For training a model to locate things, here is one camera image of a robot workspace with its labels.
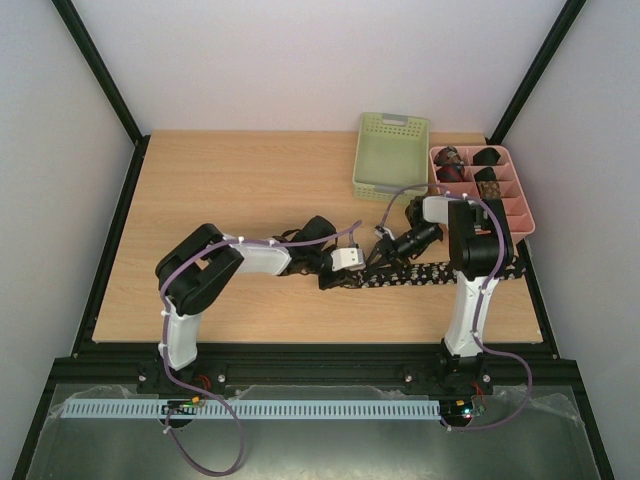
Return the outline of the black white patterned tie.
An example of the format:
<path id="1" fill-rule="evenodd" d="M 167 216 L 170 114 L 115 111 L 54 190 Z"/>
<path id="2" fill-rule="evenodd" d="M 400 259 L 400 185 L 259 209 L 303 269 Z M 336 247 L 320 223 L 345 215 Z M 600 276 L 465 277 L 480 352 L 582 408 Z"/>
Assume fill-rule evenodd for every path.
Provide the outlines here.
<path id="1" fill-rule="evenodd" d="M 457 283 L 457 271 L 449 261 L 385 266 L 363 269 L 349 274 L 343 288 L 365 289 L 395 286 L 449 285 Z"/>

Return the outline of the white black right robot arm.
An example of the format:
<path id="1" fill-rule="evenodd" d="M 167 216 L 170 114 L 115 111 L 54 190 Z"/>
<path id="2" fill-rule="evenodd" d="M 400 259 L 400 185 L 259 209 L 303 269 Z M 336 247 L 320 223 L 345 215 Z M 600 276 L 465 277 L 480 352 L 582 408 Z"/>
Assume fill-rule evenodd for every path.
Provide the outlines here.
<path id="1" fill-rule="evenodd" d="M 511 269 L 514 249 L 504 204 L 467 196 L 418 196 L 405 210 L 410 229 L 380 240 L 360 275 L 363 286 L 456 285 L 453 317 L 443 338 L 449 357 L 436 367 L 445 390 L 471 379 L 463 360 L 483 351 L 483 330 L 494 289 Z"/>

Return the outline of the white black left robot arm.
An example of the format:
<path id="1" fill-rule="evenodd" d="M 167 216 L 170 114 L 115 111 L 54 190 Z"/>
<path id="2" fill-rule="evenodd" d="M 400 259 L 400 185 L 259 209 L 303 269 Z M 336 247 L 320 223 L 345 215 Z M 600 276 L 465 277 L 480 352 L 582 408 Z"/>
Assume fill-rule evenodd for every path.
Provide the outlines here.
<path id="1" fill-rule="evenodd" d="M 302 228 L 267 239 L 248 239 L 199 226 L 156 266 L 163 302 L 163 331 L 158 345 L 164 363 L 181 370 L 196 360 L 197 336 L 205 310 L 239 274 L 274 277 L 313 274 L 329 287 L 365 264 L 354 239 L 356 222 L 337 231 L 321 216 Z"/>

